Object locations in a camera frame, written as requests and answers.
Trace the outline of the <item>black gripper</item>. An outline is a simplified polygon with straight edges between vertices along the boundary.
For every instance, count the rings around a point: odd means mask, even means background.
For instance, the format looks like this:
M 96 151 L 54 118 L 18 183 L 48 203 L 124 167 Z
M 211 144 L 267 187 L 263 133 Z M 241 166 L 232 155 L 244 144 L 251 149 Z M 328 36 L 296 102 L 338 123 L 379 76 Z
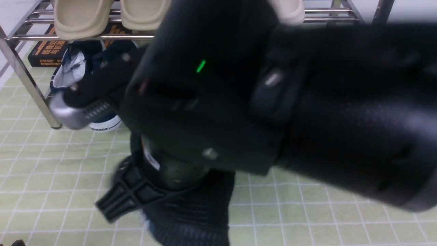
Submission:
M 108 223 L 173 198 L 179 191 L 214 185 L 213 170 L 173 157 L 139 134 L 130 135 L 130 150 L 131 163 L 96 202 Z

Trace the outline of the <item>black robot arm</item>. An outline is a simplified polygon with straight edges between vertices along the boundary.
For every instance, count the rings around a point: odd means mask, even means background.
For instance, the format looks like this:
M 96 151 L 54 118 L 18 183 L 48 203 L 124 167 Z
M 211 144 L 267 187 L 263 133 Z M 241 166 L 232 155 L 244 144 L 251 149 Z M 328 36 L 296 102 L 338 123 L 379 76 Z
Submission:
M 435 42 L 431 24 L 302 29 L 265 0 L 178 0 L 123 79 L 132 155 L 96 206 L 226 218 L 235 172 L 278 166 L 435 207 Z

